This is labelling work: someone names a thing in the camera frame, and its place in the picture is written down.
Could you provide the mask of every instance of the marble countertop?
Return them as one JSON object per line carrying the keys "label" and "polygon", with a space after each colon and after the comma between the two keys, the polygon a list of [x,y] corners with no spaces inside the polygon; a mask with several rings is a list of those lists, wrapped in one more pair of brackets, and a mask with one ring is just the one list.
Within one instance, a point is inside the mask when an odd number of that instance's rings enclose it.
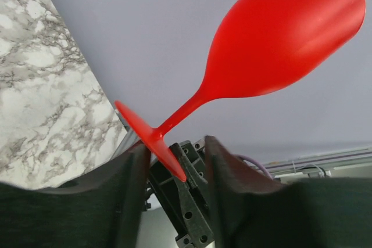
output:
{"label": "marble countertop", "polygon": [[50,0],[0,0],[0,181],[56,186],[126,131]]}

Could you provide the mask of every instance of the purple cable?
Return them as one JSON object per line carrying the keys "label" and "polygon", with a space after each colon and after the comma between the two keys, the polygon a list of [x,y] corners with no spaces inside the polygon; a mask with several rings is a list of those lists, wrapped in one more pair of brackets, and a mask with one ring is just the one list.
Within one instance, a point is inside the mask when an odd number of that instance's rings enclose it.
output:
{"label": "purple cable", "polygon": [[266,175],[270,179],[273,179],[269,171],[260,162],[248,157],[247,155],[236,154],[236,156],[243,159],[244,161],[250,162],[251,164],[255,165],[258,169],[260,169],[264,173],[264,175]]}

